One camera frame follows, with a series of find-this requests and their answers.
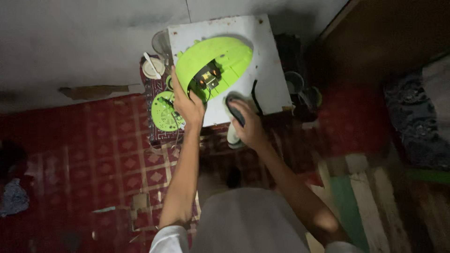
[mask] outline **plastic spoon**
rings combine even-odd
[[[148,63],[150,63],[150,66],[152,66],[152,69],[155,71],[156,73],[156,77],[158,79],[161,79],[161,75],[158,73],[158,71],[156,71],[155,66],[152,63],[152,60],[150,59],[150,56],[147,54],[147,52],[144,52],[144,57],[147,59]]]

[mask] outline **blue patterned cloth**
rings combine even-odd
[[[389,117],[413,165],[450,171],[450,144],[439,136],[436,111],[423,89],[422,69],[384,86]]]
[[[4,186],[3,203],[0,209],[0,217],[16,214],[28,209],[30,199],[27,192],[20,187],[20,179],[14,178]]]

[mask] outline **glass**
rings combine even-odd
[[[153,35],[152,47],[160,60],[164,62],[166,68],[170,70],[173,65],[173,58],[168,29],[164,29]]]

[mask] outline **hand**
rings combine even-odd
[[[244,127],[235,118],[231,121],[238,137],[252,149],[256,150],[265,146],[268,143],[267,135],[262,128],[261,119],[258,115],[242,100],[232,101],[230,106],[239,110],[245,119]]]
[[[175,111],[186,121],[184,129],[186,131],[195,129],[200,133],[203,125],[203,117],[205,117],[205,107],[203,106],[202,100],[195,93],[191,92],[191,99],[188,98],[176,77],[175,66],[172,66],[172,86],[175,94],[173,105]]]

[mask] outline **green stripe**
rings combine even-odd
[[[450,184],[450,172],[434,170],[406,169],[406,175],[413,180]]]
[[[351,242],[362,251],[369,253],[369,243],[364,233],[360,210],[348,176],[330,178],[334,204],[339,210],[341,224]]]

